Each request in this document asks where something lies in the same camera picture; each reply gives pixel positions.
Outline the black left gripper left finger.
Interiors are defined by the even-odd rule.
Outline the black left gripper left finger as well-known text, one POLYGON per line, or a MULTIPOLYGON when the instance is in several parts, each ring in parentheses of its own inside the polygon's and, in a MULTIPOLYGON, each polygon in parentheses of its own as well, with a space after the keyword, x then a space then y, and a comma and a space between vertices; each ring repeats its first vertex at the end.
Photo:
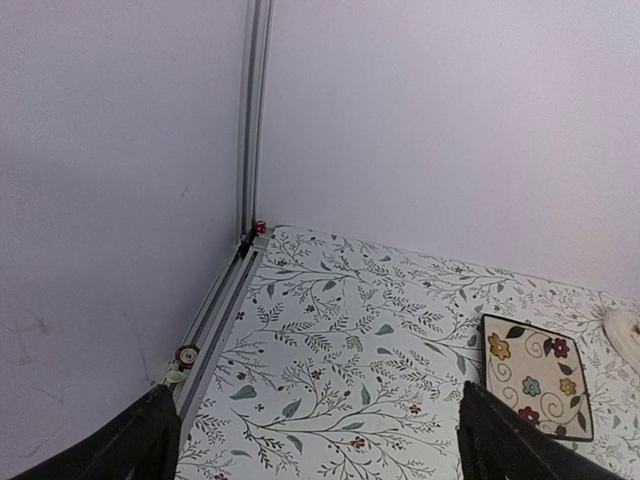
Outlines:
POLYGON ((180 434, 172 392, 156 385, 94 434, 16 477, 172 479, 180 434))

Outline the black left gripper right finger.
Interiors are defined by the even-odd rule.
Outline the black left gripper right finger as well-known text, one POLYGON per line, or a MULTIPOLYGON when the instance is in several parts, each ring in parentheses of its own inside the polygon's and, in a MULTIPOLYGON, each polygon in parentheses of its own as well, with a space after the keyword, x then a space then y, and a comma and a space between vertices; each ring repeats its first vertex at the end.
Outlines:
POLYGON ((481 385, 464 383, 458 447, 465 479, 604 479, 619 476, 545 436, 481 385))

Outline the white lace sneaker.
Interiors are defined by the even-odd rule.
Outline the white lace sneaker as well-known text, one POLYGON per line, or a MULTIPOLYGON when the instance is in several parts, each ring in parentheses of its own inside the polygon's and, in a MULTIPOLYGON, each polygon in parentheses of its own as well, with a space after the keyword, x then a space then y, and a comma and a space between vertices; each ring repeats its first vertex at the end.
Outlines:
POLYGON ((622 309, 610 310, 603 322, 607 338, 620 355, 639 355, 639 320, 622 309))

